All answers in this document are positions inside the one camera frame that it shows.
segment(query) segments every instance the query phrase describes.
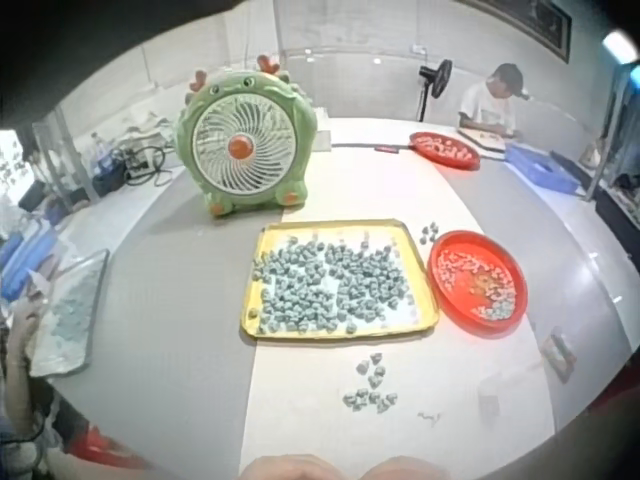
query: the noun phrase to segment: cap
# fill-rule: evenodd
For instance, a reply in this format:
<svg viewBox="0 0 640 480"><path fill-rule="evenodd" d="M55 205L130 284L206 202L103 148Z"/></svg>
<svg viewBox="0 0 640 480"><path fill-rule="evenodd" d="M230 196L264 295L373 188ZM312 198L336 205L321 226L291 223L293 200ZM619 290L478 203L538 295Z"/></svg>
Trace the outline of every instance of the cap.
<svg viewBox="0 0 640 480"><path fill-rule="evenodd" d="M493 75L495 77L500 77L500 80L505 83L509 91L516 97L526 96L526 93L523 94L524 78L516 64L503 63L496 69Z"/></svg>

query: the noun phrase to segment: power outlet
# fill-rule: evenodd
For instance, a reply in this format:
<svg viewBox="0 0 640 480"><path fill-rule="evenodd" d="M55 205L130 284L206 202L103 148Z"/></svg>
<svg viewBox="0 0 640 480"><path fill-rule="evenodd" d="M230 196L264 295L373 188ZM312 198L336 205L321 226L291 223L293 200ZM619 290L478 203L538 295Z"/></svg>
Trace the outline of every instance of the power outlet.
<svg viewBox="0 0 640 480"><path fill-rule="evenodd" d="M427 49L422 45L414 43L413 45L411 45L411 53L415 53L416 55L426 55Z"/></svg>

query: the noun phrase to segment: man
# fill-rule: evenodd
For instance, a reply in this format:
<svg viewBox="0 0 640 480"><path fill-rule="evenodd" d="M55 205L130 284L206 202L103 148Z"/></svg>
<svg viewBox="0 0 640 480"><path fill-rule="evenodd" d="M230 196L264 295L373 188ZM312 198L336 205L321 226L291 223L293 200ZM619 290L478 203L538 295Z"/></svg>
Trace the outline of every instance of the man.
<svg viewBox="0 0 640 480"><path fill-rule="evenodd" d="M503 63L485 82L472 86L462 97L460 127L518 137L511 97L526 98L522 72L513 63Z"/></svg>

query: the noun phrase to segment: black standing fan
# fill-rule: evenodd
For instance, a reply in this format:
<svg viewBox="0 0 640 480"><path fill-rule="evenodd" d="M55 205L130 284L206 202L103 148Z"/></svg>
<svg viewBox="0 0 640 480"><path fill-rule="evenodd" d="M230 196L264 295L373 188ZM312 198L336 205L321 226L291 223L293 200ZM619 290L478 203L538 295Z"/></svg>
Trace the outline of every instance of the black standing fan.
<svg viewBox="0 0 640 480"><path fill-rule="evenodd" d="M451 78L451 69L453 68L453 62L451 60L443 60L437 70L429 68L426 65L422 65L418 74L424 78L424 86L422 87L422 93L420 95L420 115L418 121L424 121L424 113L427 110L427 98L429 97L429 90L431 90L431 96L433 98L439 98L447 88L449 78Z"/></svg>

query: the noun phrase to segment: red container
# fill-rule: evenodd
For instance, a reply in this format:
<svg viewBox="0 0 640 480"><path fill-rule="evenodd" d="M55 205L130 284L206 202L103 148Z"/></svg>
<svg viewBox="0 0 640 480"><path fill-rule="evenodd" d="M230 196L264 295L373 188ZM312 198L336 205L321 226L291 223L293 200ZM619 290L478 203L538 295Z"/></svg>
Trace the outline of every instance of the red container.
<svg viewBox="0 0 640 480"><path fill-rule="evenodd" d="M430 132L414 133L409 139L409 147L427 160L460 170L480 168L478 151L460 140Z"/></svg>
<svg viewBox="0 0 640 480"><path fill-rule="evenodd" d="M486 320L472 310L488 306L487 298L470 292L475 278L471 273L458 275L452 291L444 288L438 275L438 258L445 250L466 253L488 264L509 272L516 291L515 309L505 320ZM520 267L511 255L493 240L475 232L458 230L440 237L431 248L427 264L427 277L442 311L459 327L485 338L499 338L511 333L520 323L527 309L527 283Z"/></svg>

